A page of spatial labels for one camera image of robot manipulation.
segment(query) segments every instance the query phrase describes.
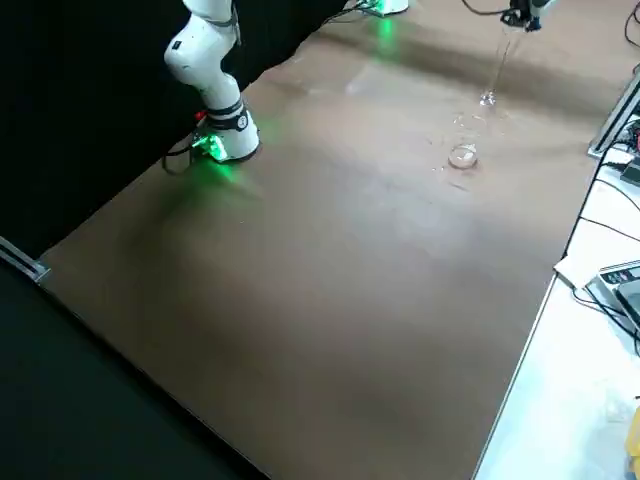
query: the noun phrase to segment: black curtain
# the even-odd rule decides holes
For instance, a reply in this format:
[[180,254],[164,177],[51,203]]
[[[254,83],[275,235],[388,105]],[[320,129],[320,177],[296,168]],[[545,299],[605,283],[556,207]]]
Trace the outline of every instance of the black curtain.
[[[345,0],[236,0],[244,89]],[[180,0],[22,0],[3,6],[0,235],[37,257],[194,126],[197,94],[163,62]]]

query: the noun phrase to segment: cable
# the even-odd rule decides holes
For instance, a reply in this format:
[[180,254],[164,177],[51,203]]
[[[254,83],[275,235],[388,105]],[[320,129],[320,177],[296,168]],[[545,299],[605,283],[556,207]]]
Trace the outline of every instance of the cable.
[[368,14],[369,12],[366,9],[375,8],[378,5],[378,1],[379,0],[360,0],[353,7],[345,8],[343,10],[340,10],[338,13],[331,15],[324,22],[322,22],[322,25],[331,23],[336,18],[342,17],[352,12],[362,12],[364,14]]
[[638,18],[638,9],[640,9],[640,2],[636,3],[636,6],[633,7],[633,10],[631,10],[631,13],[627,17],[627,20],[624,22],[624,38],[634,47],[640,48],[640,45],[631,40],[631,37],[629,37],[629,24],[631,23],[631,19],[635,19],[636,23],[640,24],[640,19]]
[[590,218],[586,218],[586,217],[583,217],[583,216],[580,216],[578,218],[580,218],[581,220],[584,220],[585,222],[593,223],[594,225],[599,225],[600,227],[604,227],[604,228],[606,228],[608,230],[611,230],[612,232],[615,232],[615,233],[618,233],[618,234],[622,235],[623,237],[630,238],[631,240],[635,240],[636,242],[640,243],[640,238],[634,237],[633,235],[629,235],[628,233],[621,232],[617,228],[613,228],[611,225],[607,225],[607,224],[604,224],[604,223],[596,222],[595,220],[591,220]]
[[494,11],[482,11],[482,10],[477,10],[475,8],[473,8],[471,5],[469,5],[469,2],[467,0],[461,0],[462,3],[464,4],[465,7],[467,7],[467,10],[469,10],[471,13],[475,13],[476,15],[479,15],[481,17],[493,17],[496,15],[503,15],[505,13],[511,13],[514,12],[515,9],[514,8],[505,8],[504,10],[494,10]]
[[187,145],[186,147],[181,148],[180,150],[176,150],[175,152],[167,152],[165,153],[165,157],[177,157],[178,155],[187,153],[189,150],[191,150],[191,145]]
[[587,291],[587,293],[589,294],[589,296],[593,299],[594,303],[596,305],[598,305],[598,307],[600,307],[600,310],[602,310],[607,317],[609,317],[609,319],[615,323],[620,330],[622,330],[624,333],[626,333],[627,335],[629,335],[631,338],[633,338],[635,340],[636,338],[636,330],[634,329],[633,331],[629,330],[625,325],[623,325],[620,320],[618,320],[616,317],[614,317],[611,312],[609,312],[609,310],[607,310],[607,307],[605,307],[602,302],[600,300],[598,300],[598,298],[593,294],[593,292],[591,291],[591,289],[587,286],[584,287],[584,289]]
[[[577,289],[574,288],[571,290],[571,295],[573,295],[573,298],[580,304],[582,304],[583,306],[590,308],[591,310],[595,310],[596,312],[600,312],[602,313],[602,310],[597,306],[598,304],[596,302],[593,302],[591,300],[587,300],[586,298],[581,298],[578,295],[578,292],[576,291]],[[625,317],[626,318],[626,314],[624,312],[621,312],[620,310],[617,310],[613,307],[609,307],[608,305],[605,305],[606,309],[609,310],[611,313],[615,313],[616,315],[620,315],[621,317]]]

